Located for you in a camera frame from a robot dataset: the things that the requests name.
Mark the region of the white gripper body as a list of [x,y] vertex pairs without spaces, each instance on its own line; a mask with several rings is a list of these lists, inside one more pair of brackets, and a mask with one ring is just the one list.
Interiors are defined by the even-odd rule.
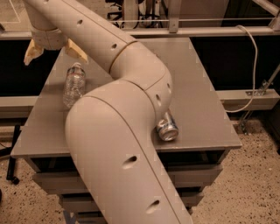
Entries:
[[68,38],[59,29],[39,30],[31,28],[31,38],[34,45],[46,50],[59,50],[67,44]]

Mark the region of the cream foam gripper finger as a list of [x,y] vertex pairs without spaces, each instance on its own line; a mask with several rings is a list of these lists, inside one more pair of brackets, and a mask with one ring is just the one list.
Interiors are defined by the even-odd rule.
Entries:
[[79,48],[70,38],[67,40],[65,45],[65,53],[77,60],[80,60],[84,63],[88,63],[88,56],[87,54]]
[[37,45],[32,39],[27,47],[27,50],[24,55],[24,64],[28,66],[32,60],[41,56],[44,52],[44,48],[40,45]]

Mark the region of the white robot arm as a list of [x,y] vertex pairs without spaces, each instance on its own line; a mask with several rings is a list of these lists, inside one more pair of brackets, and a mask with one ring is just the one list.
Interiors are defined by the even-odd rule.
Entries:
[[80,98],[66,118],[73,162],[108,224],[193,224],[151,141],[172,100],[156,54],[76,0],[24,0],[113,80]]

